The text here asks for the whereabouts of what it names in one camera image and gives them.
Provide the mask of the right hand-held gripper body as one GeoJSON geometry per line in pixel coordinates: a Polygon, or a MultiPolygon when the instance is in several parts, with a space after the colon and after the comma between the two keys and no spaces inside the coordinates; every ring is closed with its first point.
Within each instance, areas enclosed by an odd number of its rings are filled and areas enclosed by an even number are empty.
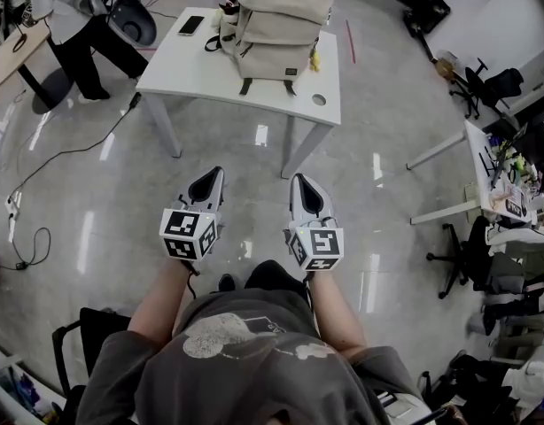
{"type": "Polygon", "coordinates": [[[316,181],[295,174],[290,189],[287,245],[302,271],[331,271],[344,257],[344,230],[330,195],[316,181]]]}

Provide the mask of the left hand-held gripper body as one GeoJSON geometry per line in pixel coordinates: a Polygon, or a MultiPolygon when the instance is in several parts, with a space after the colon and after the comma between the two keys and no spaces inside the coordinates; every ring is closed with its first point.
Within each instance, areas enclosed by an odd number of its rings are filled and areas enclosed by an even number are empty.
{"type": "Polygon", "coordinates": [[[159,238],[173,259],[201,261],[219,237],[224,170],[215,166],[179,191],[162,213],[159,238]]]}

